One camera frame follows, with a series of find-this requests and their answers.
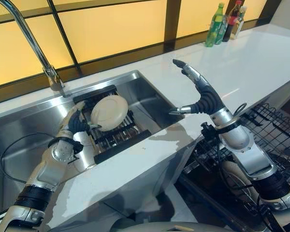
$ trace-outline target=white plate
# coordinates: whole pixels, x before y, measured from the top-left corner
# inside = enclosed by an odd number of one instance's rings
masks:
[[[100,131],[110,131],[118,127],[128,112],[127,101],[118,95],[111,95],[100,100],[93,108],[91,123],[99,124]]]

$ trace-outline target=dishwasher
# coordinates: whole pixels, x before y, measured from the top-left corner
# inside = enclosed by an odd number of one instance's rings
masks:
[[[290,119],[268,103],[260,103],[241,115],[244,126],[249,128],[255,142],[276,163],[290,182]],[[265,231],[258,214],[255,193],[248,189],[231,190],[219,174],[218,162],[233,160],[232,154],[220,144],[217,156],[217,141],[201,139],[190,156],[179,182],[194,192],[202,202],[235,231]],[[228,185],[245,185],[235,175],[225,172]]]

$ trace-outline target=green bottle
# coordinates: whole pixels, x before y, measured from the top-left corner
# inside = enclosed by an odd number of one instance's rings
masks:
[[[227,30],[227,27],[228,27],[228,15],[224,15],[222,17],[222,23],[220,25],[220,28],[219,28],[219,31],[218,31],[218,35],[216,37],[215,44],[221,44],[221,42],[223,40],[224,33]]]
[[[214,45],[214,42],[216,40],[218,31],[222,22],[222,17],[223,17],[222,8],[223,7],[224,7],[224,3],[223,2],[219,3],[218,9],[212,18],[211,26],[209,28],[206,41],[205,41],[206,47],[212,47]]]

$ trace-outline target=sink basin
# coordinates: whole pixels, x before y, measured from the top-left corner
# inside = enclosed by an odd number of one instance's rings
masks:
[[[75,97],[83,96],[111,85],[115,85],[117,93],[127,100],[129,110],[133,112],[133,118],[138,128],[141,131],[147,131],[136,142],[183,118],[183,116],[168,116],[169,109],[174,106],[140,72],[132,71],[83,87],[76,90],[69,98],[56,97],[42,102],[35,102],[0,116],[0,154],[12,142],[27,134],[39,131],[56,135],[61,120],[66,116],[68,110],[74,106],[73,99]],[[95,148],[90,143],[90,136],[84,133],[76,134],[74,139],[85,146],[83,150],[85,159],[83,159],[83,154],[76,155],[79,160],[68,165],[63,181],[86,171],[86,168],[94,168],[96,165],[94,159],[92,159],[96,152]],[[35,166],[41,161],[42,153],[47,148],[50,140],[50,137],[39,134],[26,137],[16,143],[8,150],[3,159],[6,172],[15,178],[26,181]],[[127,149],[131,145],[133,144],[128,144],[124,148]],[[118,151],[108,154],[108,157],[115,153],[118,153]],[[93,160],[93,163],[84,165],[88,158]],[[4,177],[0,171],[0,211],[14,203],[23,186],[22,183]]]

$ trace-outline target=chrome faucet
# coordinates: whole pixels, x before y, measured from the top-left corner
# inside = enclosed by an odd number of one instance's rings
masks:
[[[63,97],[66,97],[65,92],[63,91],[64,83],[60,79],[54,66],[52,66],[48,62],[46,56],[44,55],[43,51],[38,45],[38,42],[35,40],[30,28],[28,27],[28,24],[24,20],[20,11],[16,8],[16,6],[10,0],[0,0],[0,4],[4,6],[14,17],[16,23],[19,25],[21,31],[26,37],[34,53],[37,55],[39,61],[41,62],[43,66],[43,72],[48,77],[50,88],[53,91],[59,91]]]

